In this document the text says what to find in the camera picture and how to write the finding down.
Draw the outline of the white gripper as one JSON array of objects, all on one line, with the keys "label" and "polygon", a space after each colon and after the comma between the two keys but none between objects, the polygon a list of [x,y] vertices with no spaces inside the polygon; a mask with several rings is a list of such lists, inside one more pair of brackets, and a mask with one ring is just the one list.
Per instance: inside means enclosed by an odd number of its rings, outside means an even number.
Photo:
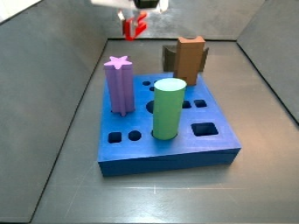
[{"label": "white gripper", "polygon": [[[169,9],[170,0],[90,0],[94,5],[103,5],[118,9],[130,9],[135,11],[158,11],[165,12]],[[126,21],[122,10],[118,10],[121,21]]]}]

